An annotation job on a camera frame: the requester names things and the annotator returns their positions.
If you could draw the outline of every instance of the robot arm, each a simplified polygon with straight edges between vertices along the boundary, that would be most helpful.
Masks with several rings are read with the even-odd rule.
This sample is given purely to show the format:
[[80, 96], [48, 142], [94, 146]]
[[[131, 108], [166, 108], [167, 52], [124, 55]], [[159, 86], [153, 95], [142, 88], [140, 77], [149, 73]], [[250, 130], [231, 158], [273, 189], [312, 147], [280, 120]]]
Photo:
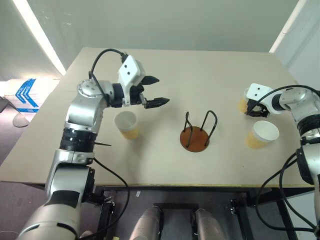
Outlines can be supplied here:
[[296, 151], [297, 163], [302, 179], [314, 185], [314, 208], [317, 228], [320, 225], [320, 92], [295, 87], [284, 92], [276, 91], [264, 98], [257, 106], [252, 107], [265, 94], [273, 89], [253, 83], [247, 93], [247, 115], [268, 117], [290, 111], [300, 133], [301, 147]]
[[118, 83], [98, 81], [107, 97], [93, 79], [79, 83], [45, 184], [47, 202], [30, 217], [19, 240], [74, 240], [79, 237], [81, 203], [89, 199], [94, 187], [95, 170], [88, 165], [95, 156], [93, 150], [103, 110], [137, 104], [148, 109], [166, 104], [167, 98], [148, 101], [142, 94], [143, 85], [158, 81], [145, 76], [141, 63], [129, 55], [118, 71]]

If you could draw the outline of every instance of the wire cup stand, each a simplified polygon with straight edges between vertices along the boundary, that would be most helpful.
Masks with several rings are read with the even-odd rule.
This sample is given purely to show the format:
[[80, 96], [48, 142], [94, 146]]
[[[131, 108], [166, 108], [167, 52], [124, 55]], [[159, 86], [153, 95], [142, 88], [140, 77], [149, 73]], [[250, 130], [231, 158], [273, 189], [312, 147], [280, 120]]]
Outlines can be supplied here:
[[[208, 135], [203, 128], [209, 113], [213, 114], [215, 118], [215, 123], [213, 125], [213, 128], [210, 134]], [[180, 143], [186, 150], [193, 153], [198, 153], [205, 150], [209, 145], [210, 138], [217, 126], [218, 118], [213, 111], [211, 110], [207, 111], [201, 128], [198, 126], [192, 126], [188, 118], [189, 118], [189, 112], [187, 111], [185, 114], [184, 128], [180, 134]]]

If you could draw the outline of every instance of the table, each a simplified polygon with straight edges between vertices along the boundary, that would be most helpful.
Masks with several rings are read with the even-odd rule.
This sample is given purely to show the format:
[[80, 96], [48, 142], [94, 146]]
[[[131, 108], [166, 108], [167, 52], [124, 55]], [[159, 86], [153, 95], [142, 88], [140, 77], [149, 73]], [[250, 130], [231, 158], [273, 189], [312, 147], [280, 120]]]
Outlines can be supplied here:
[[[94, 58], [102, 49], [83, 48], [56, 89], [25, 130], [0, 167], [0, 181], [43, 184], [59, 147], [66, 113], [76, 96], [77, 84], [87, 78]], [[120, 174], [131, 186], [258, 187], [279, 170], [299, 146], [299, 134], [289, 112], [268, 120], [280, 131], [272, 144], [251, 149], [244, 139], [255, 121], [237, 109], [243, 91], [251, 83], [277, 88], [294, 78], [270, 53], [123, 49], [139, 60], [147, 75], [160, 79], [145, 87], [145, 97], [169, 98], [166, 105], [144, 109], [107, 108], [97, 142], [112, 147], [94, 148], [99, 161]], [[104, 55], [96, 66], [99, 80], [117, 82], [121, 65], [115, 53]], [[138, 115], [140, 135], [124, 139], [113, 119], [121, 111]], [[218, 116], [218, 125], [206, 150], [193, 153], [179, 141], [185, 114], [200, 126], [207, 110]], [[213, 119], [205, 130], [210, 132]], [[93, 164], [97, 185], [120, 181]], [[269, 186], [277, 186], [274, 179]], [[284, 177], [286, 187], [309, 187], [292, 167]]]

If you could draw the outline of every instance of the floor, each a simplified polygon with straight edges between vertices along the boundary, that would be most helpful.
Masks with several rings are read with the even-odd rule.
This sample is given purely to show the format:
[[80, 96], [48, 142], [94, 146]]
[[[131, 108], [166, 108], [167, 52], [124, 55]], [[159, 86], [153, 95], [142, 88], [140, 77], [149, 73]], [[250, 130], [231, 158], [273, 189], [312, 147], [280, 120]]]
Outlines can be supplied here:
[[[0, 164], [5, 160], [25, 128], [16, 128], [12, 119], [16, 115], [14, 109], [7, 107], [0, 113]], [[198, 203], [220, 222], [228, 240], [242, 240], [238, 220], [229, 210], [229, 201], [240, 197], [239, 193], [217, 192], [173, 192], [173, 191], [142, 191], [139, 197], [136, 191], [131, 192], [128, 208], [118, 224], [110, 230], [120, 240], [130, 237], [137, 220], [146, 208], [153, 203]], [[116, 202], [116, 214], [120, 212], [126, 192], [112, 192]], [[21, 183], [0, 182], [0, 240], [13, 240], [33, 213], [46, 200], [43, 190]], [[276, 204], [261, 206], [262, 215], [267, 222], [283, 226]], [[247, 208], [249, 221], [255, 240], [288, 240], [285, 232], [274, 231], [264, 226], [258, 219], [253, 208]], [[100, 216], [100, 208], [84, 203], [81, 213], [81, 231], [96, 231]], [[165, 210], [162, 240], [191, 240], [192, 232], [187, 210]]]

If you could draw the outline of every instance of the brown round base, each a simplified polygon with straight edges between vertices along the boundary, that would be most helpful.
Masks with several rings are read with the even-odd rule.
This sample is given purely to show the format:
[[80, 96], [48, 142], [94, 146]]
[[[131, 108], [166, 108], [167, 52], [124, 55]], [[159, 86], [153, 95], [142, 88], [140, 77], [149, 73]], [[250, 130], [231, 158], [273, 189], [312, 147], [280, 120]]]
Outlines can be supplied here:
[[180, 143], [188, 151], [193, 153], [198, 153], [207, 148], [208, 144], [205, 146], [205, 143], [208, 139], [208, 134], [205, 130], [200, 131], [200, 127], [193, 126], [192, 136], [190, 140], [189, 147], [186, 147], [190, 135], [190, 127], [185, 129], [185, 132], [180, 134]]

